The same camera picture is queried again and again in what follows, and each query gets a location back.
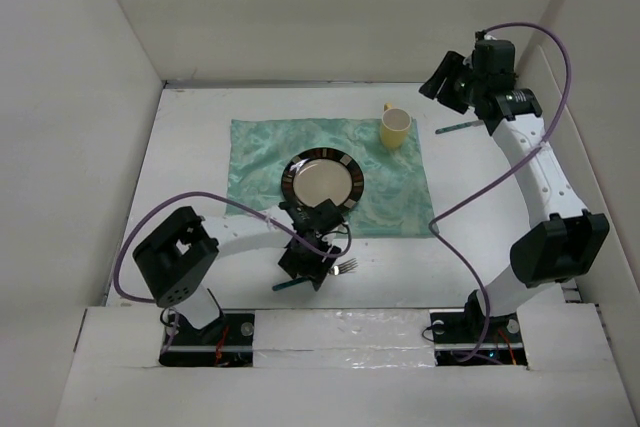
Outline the knife with green handle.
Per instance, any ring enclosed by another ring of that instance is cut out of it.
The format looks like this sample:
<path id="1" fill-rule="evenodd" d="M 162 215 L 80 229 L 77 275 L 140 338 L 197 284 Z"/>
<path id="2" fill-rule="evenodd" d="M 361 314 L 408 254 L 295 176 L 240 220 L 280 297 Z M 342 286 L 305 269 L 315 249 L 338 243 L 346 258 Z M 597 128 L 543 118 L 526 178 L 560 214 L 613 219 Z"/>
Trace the knife with green handle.
<path id="1" fill-rule="evenodd" d="M 451 125 L 451 126 L 447 126 L 447 127 L 442 127 L 442 128 L 436 129 L 435 130 L 435 134 L 436 135 L 443 135 L 443 134 L 446 134 L 446 133 L 451 133 L 451 132 L 459 131 L 459 130 L 466 129 L 466 128 L 473 128 L 473 127 L 483 126 L 483 124 L 484 124 L 484 122 L 481 121 L 481 120 L 463 122 L 463 123 L 459 123 L 459 124 L 455 124 L 455 125 Z"/>

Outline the fork with green handle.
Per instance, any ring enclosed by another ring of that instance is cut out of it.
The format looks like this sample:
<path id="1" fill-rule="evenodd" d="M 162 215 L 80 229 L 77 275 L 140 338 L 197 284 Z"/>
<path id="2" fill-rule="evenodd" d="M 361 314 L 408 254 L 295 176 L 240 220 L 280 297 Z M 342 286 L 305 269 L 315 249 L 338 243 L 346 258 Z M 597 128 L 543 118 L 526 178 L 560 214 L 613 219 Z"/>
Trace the fork with green handle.
<path id="1" fill-rule="evenodd" d="M 333 265 L 329 270 L 327 275 L 328 276 L 340 276 L 340 275 L 344 275 L 346 273 L 349 273 L 351 271 L 354 271 L 358 266 L 357 260 L 356 259 L 350 259 L 348 261 L 342 262 L 340 264 L 337 265 Z M 309 278 L 296 278 L 293 280 L 289 280 L 287 282 L 283 282 L 283 283 L 279 283 L 276 284 L 272 287 L 272 291 L 273 292 L 279 292 L 300 284 L 304 284 L 304 283 L 310 283 L 311 280 Z"/>

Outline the yellow mug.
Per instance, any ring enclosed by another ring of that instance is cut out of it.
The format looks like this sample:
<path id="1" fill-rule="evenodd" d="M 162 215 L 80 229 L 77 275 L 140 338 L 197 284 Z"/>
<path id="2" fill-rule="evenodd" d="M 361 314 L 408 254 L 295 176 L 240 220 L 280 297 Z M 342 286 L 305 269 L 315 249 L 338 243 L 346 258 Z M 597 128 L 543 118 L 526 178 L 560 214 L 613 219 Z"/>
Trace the yellow mug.
<path id="1" fill-rule="evenodd" d="M 389 150 L 398 149 L 407 138 L 411 125 L 412 118 L 408 112 L 386 103 L 379 130 L 382 145 Z"/>

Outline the dark round plate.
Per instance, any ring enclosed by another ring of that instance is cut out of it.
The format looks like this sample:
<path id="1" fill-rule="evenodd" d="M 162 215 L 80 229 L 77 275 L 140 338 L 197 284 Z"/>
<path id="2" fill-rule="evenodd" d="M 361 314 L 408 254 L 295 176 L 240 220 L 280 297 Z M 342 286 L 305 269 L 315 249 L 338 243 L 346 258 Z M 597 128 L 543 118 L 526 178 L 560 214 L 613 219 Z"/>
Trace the dark round plate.
<path id="1" fill-rule="evenodd" d="M 316 207 L 331 200 L 341 212 L 354 209 L 364 193 L 364 173 L 349 154 L 316 147 L 295 155 L 285 166 L 280 189 L 286 201 Z"/>

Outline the green patterned cloth placemat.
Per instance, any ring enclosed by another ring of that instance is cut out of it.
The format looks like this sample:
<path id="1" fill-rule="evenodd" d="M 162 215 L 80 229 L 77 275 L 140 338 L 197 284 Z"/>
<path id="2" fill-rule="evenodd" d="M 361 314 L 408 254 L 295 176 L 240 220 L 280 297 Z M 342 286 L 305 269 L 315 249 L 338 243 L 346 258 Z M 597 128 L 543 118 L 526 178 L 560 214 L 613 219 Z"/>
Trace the green patterned cloth placemat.
<path id="1" fill-rule="evenodd" d="M 434 218 L 417 125 L 394 151 L 378 119 L 232 120 L 227 197 L 264 211 L 282 200 L 285 166 L 316 147 L 340 150 L 364 173 L 364 193 L 347 215 L 355 238 L 429 238 Z"/>

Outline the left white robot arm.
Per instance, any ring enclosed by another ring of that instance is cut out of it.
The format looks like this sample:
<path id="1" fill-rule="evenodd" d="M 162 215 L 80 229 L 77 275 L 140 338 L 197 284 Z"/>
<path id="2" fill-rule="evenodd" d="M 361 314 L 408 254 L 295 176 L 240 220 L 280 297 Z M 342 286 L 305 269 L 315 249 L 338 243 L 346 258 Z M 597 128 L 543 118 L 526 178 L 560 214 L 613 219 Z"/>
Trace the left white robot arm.
<path id="1" fill-rule="evenodd" d="M 190 206 L 167 217 L 133 251 L 154 303 L 185 321 L 201 343 L 222 334 L 224 313 L 202 281 L 214 261 L 244 252 L 280 249 L 278 266 L 293 280 L 319 289 L 344 250 L 333 244 L 337 230 L 349 231 L 330 200 L 315 207 L 282 202 L 248 215 L 204 218 Z"/>

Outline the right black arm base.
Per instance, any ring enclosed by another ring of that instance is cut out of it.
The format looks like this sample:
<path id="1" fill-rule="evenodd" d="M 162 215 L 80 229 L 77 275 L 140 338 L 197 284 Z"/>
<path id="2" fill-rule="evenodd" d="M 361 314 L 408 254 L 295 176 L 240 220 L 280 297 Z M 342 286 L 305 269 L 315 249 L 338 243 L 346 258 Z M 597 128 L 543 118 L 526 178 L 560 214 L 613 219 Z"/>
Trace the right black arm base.
<path id="1" fill-rule="evenodd" d="M 422 337 L 433 346 L 438 367 L 528 364 L 516 313 L 492 318 L 479 344 L 482 329 L 483 320 L 470 320 L 462 309 L 435 309 Z"/>

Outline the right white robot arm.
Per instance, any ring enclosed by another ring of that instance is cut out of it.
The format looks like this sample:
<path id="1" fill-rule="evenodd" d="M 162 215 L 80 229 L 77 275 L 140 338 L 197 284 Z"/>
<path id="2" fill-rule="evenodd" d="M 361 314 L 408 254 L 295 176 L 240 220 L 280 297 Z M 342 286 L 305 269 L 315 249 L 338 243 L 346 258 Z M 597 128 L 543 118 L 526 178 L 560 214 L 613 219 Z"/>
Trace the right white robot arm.
<path id="1" fill-rule="evenodd" d="M 527 208 L 530 229 L 511 246 L 508 267 L 470 295 L 462 316 L 465 334 L 483 341 L 497 331 L 499 317 L 548 285 L 587 274 L 610 225 L 570 186 L 535 94 L 516 86 L 511 42 L 478 34 L 468 57 L 448 52 L 419 91 L 456 112 L 474 111 L 509 162 Z"/>

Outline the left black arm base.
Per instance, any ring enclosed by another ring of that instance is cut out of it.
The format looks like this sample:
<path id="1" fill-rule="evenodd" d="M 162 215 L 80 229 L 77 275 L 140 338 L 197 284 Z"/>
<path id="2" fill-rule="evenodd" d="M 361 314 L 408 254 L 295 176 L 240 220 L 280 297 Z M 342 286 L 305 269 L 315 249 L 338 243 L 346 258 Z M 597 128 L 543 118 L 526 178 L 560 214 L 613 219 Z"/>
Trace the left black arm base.
<path id="1" fill-rule="evenodd" d="M 158 361 L 163 367 L 253 366 L 254 311 L 226 311 L 208 339 L 172 310 L 164 310 L 160 322 L 164 332 Z"/>

